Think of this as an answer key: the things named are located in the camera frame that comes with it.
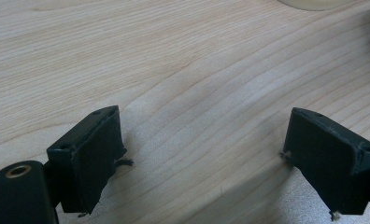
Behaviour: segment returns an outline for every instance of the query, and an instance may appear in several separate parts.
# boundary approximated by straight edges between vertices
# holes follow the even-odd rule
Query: black plastic bracket
[[[370,202],[370,142],[322,114],[294,108],[283,158],[331,210],[362,215]]]
[[[47,150],[49,161],[0,171],[0,223],[58,223],[55,207],[91,213],[126,153],[117,106],[92,112]]]

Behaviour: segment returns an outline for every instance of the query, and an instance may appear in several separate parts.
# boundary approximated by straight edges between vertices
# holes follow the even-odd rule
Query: wood grain
[[[370,140],[370,0],[0,1],[0,169],[108,105],[135,167],[62,223],[331,223],[278,153],[294,106]]]

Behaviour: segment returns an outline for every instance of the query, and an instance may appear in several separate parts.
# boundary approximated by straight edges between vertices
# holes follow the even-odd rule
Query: black plastic part
[[[0,223],[58,223],[42,163],[22,161],[0,171]]]
[[[284,158],[333,212],[361,215],[370,202],[370,142],[313,111],[294,108]]]
[[[47,167],[58,178],[52,191],[63,210],[90,214],[126,151],[117,106],[92,112],[49,147]]]

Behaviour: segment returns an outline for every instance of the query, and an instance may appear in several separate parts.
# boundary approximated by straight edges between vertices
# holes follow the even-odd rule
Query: hole
[[[7,171],[7,178],[17,178],[30,172],[30,165],[19,165]]]
[[[363,150],[367,151],[367,152],[370,152],[370,147],[366,147],[364,148]]]
[[[60,146],[60,149],[69,149],[71,147],[72,147],[71,144],[63,144],[63,145]]]

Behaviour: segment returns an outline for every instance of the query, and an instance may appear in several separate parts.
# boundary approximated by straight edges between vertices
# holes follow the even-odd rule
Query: wooden table
[[[294,106],[370,140],[370,0],[0,0],[0,169],[108,105],[135,166],[61,223],[331,223],[278,153]]]

